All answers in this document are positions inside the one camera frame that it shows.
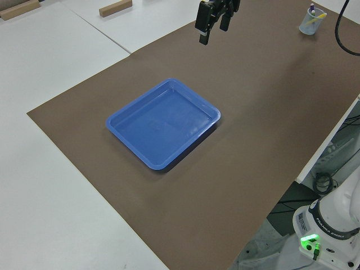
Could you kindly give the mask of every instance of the blue tray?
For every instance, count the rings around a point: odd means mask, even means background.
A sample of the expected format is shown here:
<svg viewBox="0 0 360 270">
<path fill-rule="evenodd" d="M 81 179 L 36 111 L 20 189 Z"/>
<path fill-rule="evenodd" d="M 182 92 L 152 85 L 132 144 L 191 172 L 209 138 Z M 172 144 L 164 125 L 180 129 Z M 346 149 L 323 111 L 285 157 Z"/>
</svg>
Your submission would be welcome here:
<svg viewBox="0 0 360 270">
<path fill-rule="evenodd" d="M 147 166 L 161 170 L 219 119 L 208 101 L 167 79 L 110 116 L 106 126 Z"/>
</svg>

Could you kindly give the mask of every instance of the translucent plastic cup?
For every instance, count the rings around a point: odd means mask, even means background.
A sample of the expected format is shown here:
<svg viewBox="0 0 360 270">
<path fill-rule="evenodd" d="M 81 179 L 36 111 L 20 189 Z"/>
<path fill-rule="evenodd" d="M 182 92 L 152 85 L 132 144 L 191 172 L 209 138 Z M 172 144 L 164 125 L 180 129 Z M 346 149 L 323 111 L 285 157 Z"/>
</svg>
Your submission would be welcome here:
<svg viewBox="0 0 360 270">
<path fill-rule="evenodd" d="M 308 9 L 303 22 L 299 26 L 299 30 L 306 35 L 313 35 L 319 28 L 321 22 L 325 19 L 318 18 L 320 15 L 324 14 L 319 8 L 315 8 L 315 16 L 311 14 L 310 8 Z"/>
</svg>

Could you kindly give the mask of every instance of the green indicator light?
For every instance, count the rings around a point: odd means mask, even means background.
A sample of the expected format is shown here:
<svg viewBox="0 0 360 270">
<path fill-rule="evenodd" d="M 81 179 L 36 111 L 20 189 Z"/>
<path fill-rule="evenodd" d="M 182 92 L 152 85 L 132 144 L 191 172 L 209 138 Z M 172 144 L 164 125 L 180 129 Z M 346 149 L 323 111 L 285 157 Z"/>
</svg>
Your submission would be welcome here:
<svg viewBox="0 0 360 270">
<path fill-rule="evenodd" d="M 308 236 L 304 236 L 304 237 L 300 238 L 300 241 L 301 242 L 306 242 L 308 240 L 318 239 L 318 238 L 319 238 L 319 235 L 313 234 L 313 235 L 308 235 Z"/>
</svg>

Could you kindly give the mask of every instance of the marker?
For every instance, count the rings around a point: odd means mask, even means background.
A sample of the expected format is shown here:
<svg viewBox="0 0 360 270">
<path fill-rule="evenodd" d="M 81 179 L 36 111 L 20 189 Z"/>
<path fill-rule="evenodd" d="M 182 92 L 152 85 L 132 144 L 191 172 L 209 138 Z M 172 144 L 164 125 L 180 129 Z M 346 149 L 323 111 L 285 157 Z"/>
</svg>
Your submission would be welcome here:
<svg viewBox="0 0 360 270">
<path fill-rule="evenodd" d="M 327 13 L 323 13 L 323 14 L 319 15 L 318 17 L 313 18 L 312 20 L 309 20 L 305 25 L 309 25 L 309 24 L 311 24 L 311 23 L 315 23 L 318 19 L 323 19 L 323 18 L 325 18 L 326 15 L 327 15 Z"/>
</svg>

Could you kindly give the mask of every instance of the pen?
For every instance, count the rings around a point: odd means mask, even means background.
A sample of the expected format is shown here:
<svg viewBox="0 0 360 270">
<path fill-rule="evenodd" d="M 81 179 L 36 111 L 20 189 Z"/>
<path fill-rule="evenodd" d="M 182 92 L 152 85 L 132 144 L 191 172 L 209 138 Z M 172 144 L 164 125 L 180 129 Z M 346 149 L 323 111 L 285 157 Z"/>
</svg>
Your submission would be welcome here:
<svg viewBox="0 0 360 270">
<path fill-rule="evenodd" d="M 309 20 L 305 25 L 309 25 L 309 24 L 311 24 L 311 23 L 315 23 L 318 19 L 323 19 L 323 18 L 325 18 L 326 15 L 327 15 L 327 13 L 323 13 L 323 14 L 319 15 L 318 17 L 313 18 L 312 20 Z"/>
</svg>

